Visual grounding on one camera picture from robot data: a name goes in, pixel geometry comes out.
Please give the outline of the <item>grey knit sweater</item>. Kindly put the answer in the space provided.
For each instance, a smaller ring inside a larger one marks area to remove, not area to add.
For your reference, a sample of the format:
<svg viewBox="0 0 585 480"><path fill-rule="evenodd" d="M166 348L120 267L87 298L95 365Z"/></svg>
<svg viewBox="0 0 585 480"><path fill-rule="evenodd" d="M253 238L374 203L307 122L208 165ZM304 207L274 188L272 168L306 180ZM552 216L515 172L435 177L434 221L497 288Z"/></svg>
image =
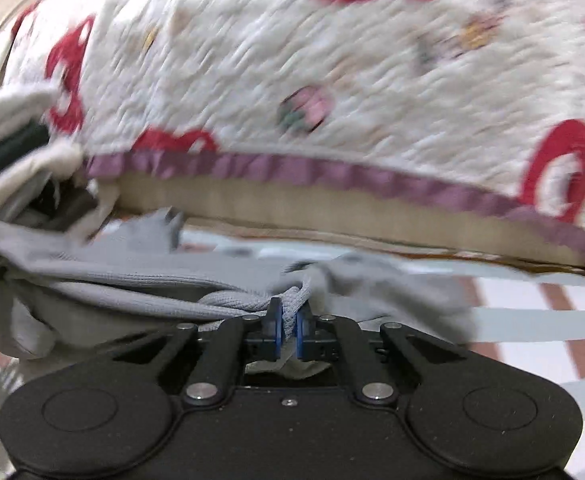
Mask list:
<svg viewBox="0 0 585 480"><path fill-rule="evenodd" d="M0 351L43 359L162 326L213 330L227 318L283 304L286 336L302 307L352 318L363 330L398 322L456 344L475 337L463 286L361 252L325 261L186 252L182 215L163 209L90 243L0 221Z"/></svg>

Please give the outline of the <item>beige bed base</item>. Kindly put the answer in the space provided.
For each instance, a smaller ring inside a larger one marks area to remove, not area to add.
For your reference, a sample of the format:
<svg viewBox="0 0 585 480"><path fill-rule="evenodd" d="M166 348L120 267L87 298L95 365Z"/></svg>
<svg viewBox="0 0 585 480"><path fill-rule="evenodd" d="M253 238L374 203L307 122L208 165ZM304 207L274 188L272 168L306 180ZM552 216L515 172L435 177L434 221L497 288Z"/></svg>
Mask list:
<svg viewBox="0 0 585 480"><path fill-rule="evenodd" d="M585 274L585 231L452 212L370 192L214 177L161 180L131 172L114 181L128 212L174 207L190 226L251 238L343 244L409 258L447 258L515 266L528 272Z"/></svg>

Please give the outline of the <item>dark grey folded garment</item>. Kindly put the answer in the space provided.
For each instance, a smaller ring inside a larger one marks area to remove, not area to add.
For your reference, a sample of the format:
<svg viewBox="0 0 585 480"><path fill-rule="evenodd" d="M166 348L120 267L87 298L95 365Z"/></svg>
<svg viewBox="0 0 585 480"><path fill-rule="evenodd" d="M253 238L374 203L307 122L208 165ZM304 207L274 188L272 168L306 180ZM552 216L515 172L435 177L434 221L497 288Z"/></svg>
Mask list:
<svg viewBox="0 0 585 480"><path fill-rule="evenodd" d="M52 232L66 232L76 222L96 210L98 201L72 179L48 180L23 211L15 224Z"/></svg>

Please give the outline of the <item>checkered happy dog rug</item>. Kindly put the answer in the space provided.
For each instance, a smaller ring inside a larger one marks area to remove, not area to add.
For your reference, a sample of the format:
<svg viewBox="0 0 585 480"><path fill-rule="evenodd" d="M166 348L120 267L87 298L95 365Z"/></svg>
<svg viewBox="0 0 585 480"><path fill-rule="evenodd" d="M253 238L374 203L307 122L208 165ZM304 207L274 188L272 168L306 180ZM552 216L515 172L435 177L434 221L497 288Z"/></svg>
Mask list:
<svg viewBox="0 0 585 480"><path fill-rule="evenodd" d="M253 258L332 260L349 252L385 259L411 274L443 274L465 289L476 324L474 348L506 364L557 382L573 395L585 416L585 277L566 272L527 274L474 254L460 260L434 252L348 240L327 243L224 226L184 226L182 248L189 252L229 252ZM585 479L585 428L567 465Z"/></svg>

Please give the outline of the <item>cream folded ribbed garment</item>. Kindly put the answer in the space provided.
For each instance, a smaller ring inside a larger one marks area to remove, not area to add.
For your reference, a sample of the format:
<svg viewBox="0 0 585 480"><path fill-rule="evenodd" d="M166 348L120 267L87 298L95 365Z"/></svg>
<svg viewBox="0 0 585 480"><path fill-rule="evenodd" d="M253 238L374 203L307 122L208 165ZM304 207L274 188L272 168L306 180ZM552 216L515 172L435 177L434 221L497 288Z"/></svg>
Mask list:
<svg viewBox="0 0 585 480"><path fill-rule="evenodd" d="M27 154L0 172L0 208L38 172L49 172L56 179L67 180L82 162L82 148L69 140L58 140Z"/></svg>

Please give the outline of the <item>black folded garment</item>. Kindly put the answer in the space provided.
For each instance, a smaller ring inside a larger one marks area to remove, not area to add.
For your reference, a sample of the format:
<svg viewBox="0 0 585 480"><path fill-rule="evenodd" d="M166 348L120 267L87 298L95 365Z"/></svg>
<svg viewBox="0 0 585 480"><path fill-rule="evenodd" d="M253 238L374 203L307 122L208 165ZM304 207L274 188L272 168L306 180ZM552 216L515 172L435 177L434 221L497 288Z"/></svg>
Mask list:
<svg viewBox="0 0 585 480"><path fill-rule="evenodd" d="M48 143L50 135L43 124L29 122L21 129L0 141L0 172L20 158L42 148Z"/></svg>

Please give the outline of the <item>white quilted bear bedspread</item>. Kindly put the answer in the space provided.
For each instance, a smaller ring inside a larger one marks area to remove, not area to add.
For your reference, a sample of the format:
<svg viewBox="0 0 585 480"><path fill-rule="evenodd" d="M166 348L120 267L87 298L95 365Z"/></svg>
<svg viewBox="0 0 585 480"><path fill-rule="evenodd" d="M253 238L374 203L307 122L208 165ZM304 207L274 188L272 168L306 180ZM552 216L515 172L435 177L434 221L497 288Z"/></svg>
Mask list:
<svg viewBox="0 0 585 480"><path fill-rule="evenodd" d="M0 0L0 86L114 190L370 192L585 231L585 0Z"/></svg>

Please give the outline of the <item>white folded garment top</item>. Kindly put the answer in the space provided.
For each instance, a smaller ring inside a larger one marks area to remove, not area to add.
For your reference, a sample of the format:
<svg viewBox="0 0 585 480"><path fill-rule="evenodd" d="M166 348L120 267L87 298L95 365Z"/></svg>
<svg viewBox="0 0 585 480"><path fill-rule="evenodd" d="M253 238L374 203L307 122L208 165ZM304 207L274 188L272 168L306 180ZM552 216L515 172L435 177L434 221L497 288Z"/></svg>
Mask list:
<svg viewBox="0 0 585 480"><path fill-rule="evenodd" d="M57 102L59 95L59 88L52 82L1 87L0 142L31 120L41 118Z"/></svg>

